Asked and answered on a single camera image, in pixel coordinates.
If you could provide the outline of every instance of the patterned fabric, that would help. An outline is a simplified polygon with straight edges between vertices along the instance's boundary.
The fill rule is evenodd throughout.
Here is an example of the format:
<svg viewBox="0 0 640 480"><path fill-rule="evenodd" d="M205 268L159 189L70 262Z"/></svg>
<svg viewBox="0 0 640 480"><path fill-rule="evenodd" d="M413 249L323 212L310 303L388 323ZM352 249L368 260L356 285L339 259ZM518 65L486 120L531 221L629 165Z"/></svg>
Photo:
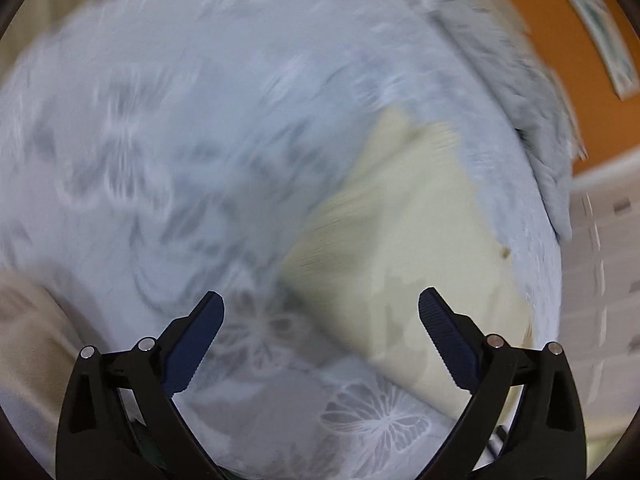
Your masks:
<svg viewBox="0 0 640 480"><path fill-rule="evenodd" d="M103 351L216 290L225 323L176 403L245 477L413 479L452 421L336 346L277 283L385 105L452 121L536 332L559 248L517 134L429 0L101 0L0 92L0 265Z"/></svg>

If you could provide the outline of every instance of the gray cloth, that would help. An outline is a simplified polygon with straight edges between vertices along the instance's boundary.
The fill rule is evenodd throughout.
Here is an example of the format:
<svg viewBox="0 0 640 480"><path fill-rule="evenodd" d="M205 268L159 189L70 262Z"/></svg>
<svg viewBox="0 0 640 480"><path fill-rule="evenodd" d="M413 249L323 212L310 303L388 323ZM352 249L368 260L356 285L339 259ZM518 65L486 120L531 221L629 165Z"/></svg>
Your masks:
<svg viewBox="0 0 640 480"><path fill-rule="evenodd" d="M433 15L464 53L522 138L546 213L568 241L572 124L556 88L491 14L468 0L437 0Z"/></svg>
<svg viewBox="0 0 640 480"><path fill-rule="evenodd" d="M412 480L452 420L345 352L278 287L378 111L450 121L536 333L560 254L518 137L420 0L101 0L0 91L0 266L51 291L102 351L216 290L225 322L175 397L245 477Z"/></svg>

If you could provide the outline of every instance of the silver screw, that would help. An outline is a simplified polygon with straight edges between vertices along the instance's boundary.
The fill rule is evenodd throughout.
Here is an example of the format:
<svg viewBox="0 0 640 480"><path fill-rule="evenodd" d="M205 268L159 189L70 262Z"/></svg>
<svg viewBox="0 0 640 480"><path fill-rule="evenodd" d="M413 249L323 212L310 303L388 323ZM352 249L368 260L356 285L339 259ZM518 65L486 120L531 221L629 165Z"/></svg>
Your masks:
<svg viewBox="0 0 640 480"><path fill-rule="evenodd" d="M553 355L560 355L562 352L564 352L562 345L560 343L556 343L555 341L553 341L552 343L549 343L547 348L549 348L549 351Z"/></svg>
<svg viewBox="0 0 640 480"><path fill-rule="evenodd" d="M156 346L156 340L152 337L145 337L141 339L138 343L138 348L140 348L143 352L148 352L154 346Z"/></svg>
<svg viewBox="0 0 640 480"><path fill-rule="evenodd" d="M486 341L489 343L489 346L494 348L502 348L504 346L504 339L497 334L491 334L487 337Z"/></svg>
<svg viewBox="0 0 640 480"><path fill-rule="evenodd" d="M89 357L91 357L92 355L95 354L95 348L92 346L85 346L81 351L80 351L80 357L82 359L88 359Z"/></svg>

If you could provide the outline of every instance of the bed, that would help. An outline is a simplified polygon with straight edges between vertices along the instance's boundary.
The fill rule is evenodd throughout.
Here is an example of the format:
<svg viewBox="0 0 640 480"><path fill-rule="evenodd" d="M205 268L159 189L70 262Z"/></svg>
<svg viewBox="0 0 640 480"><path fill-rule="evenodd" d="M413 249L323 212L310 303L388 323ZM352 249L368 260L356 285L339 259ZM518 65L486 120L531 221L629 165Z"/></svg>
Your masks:
<svg viewBox="0 0 640 480"><path fill-rule="evenodd" d="M99 0L0 92L0 265L103 351L218 291L225 325L175 402L244 478L411 479L453 426L277 278L387 105L454 124L534 345L557 336L557 232L504 96L436 19L441 1Z"/></svg>

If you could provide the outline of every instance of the orange surface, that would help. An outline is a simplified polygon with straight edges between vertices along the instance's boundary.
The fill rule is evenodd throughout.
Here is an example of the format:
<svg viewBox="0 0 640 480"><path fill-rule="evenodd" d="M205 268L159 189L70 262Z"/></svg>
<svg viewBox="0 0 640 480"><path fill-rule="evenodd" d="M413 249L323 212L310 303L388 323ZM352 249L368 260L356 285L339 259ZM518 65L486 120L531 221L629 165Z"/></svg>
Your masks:
<svg viewBox="0 0 640 480"><path fill-rule="evenodd" d="M540 56L558 72L574 104L585 145L580 173L640 144L640 95L621 101L587 29L567 0L511 0L532 31ZM640 41L615 0L605 0L636 68Z"/></svg>

